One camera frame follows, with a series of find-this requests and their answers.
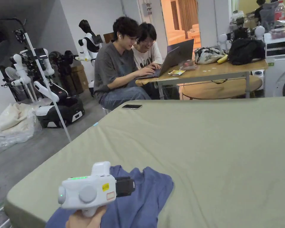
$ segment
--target gray floor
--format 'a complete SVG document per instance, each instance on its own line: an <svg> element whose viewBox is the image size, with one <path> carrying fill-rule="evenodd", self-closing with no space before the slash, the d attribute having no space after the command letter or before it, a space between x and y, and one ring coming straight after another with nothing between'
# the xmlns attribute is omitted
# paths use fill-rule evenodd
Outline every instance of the gray floor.
<svg viewBox="0 0 285 228"><path fill-rule="evenodd" d="M102 107L92 99L89 91L81 94L80 98L84 103L86 115L68 126L72 139L78 137L104 116ZM16 183L67 144L68 139L63 129L43 129L25 143L0 148L0 204ZM0 224L3 224L5 220L4 212L0 212Z"/></svg>

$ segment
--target black hair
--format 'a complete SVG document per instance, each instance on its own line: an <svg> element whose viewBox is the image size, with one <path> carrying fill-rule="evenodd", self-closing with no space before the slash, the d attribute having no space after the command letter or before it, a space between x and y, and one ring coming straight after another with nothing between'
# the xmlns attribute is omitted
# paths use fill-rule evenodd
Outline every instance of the black hair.
<svg viewBox="0 0 285 228"><path fill-rule="evenodd" d="M256 3L258 5L264 5L266 3L266 0L256 0Z"/></svg>
<svg viewBox="0 0 285 228"><path fill-rule="evenodd" d="M138 23L130 17L119 17L113 24L114 40L117 40L117 32L122 36L127 35L129 37L139 36Z"/></svg>
<svg viewBox="0 0 285 228"><path fill-rule="evenodd" d="M155 27L152 24L143 22L139 26L140 28L140 37L137 43L144 41L147 37L150 37L152 40L156 40L157 34Z"/></svg>

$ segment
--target table leg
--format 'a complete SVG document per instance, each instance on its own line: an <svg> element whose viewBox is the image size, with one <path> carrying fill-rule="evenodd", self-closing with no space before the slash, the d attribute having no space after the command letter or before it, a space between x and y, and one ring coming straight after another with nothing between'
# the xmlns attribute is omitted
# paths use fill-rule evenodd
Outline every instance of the table leg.
<svg viewBox="0 0 285 228"><path fill-rule="evenodd" d="M249 78L250 78L250 73L246 74L246 98L250 98L250 82L249 82Z"/></svg>
<svg viewBox="0 0 285 228"><path fill-rule="evenodd" d="M164 96L163 86L160 84L157 84L157 86L158 86L158 91L159 91L159 98L161 100L164 100L165 96Z"/></svg>

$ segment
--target laptop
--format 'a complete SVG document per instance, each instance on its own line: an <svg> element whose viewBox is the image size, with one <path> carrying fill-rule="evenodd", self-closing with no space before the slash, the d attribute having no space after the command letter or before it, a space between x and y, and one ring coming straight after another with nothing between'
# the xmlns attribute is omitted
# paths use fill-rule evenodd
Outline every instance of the laptop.
<svg viewBox="0 0 285 228"><path fill-rule="evenodd" d="M167 51L179 48L179 56L177 56L177 64L192 59L194 39L186 40L181 43L176 43L175 45L170 45L167 47Z"/></svg>
<svg viewBox="0 0 285 228"><path fill-rule="evenodd" d="M178 63L175 64L175 59L177 59L177 57L180 55L179 50L180 49L177 47L168 52L163 65L161 65L161 69L156 69L154 74L137 77L136 79L155 78L162 76L164 73L166 73L169 70L170 67L178 64Z"/></svg>

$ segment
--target doorway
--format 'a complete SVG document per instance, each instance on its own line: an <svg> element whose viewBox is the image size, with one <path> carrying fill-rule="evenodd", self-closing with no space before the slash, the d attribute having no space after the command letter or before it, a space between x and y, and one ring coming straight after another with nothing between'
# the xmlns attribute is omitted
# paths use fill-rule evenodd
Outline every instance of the doorway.
<svg viewBox="0 0 285 228"><path fill-rule="evenodd" d="M197 0L161 0L168 45L194 39L194 50L201 47Z"/></svg>

